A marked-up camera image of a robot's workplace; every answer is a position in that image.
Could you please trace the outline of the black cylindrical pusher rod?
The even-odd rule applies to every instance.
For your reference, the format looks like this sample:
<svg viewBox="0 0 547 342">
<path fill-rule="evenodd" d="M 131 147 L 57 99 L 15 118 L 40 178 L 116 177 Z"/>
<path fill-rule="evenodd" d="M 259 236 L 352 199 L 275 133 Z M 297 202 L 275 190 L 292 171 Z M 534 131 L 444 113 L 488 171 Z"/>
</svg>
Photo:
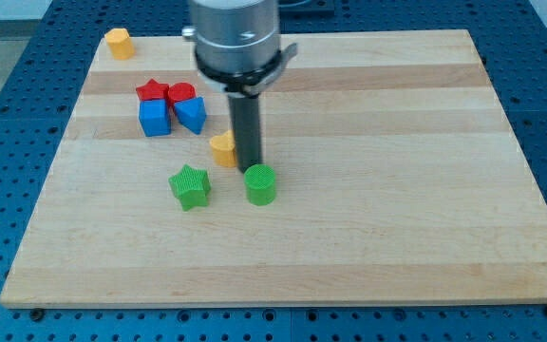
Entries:
<svg viewBox="0 0 547 342">
<path fill-rule="evenodd" d="M 251 166 L 262 162 L 259 99 L 229 97 L 228 105 L 236 146 L 236 165 L 244 173 Z"/>
</svg>

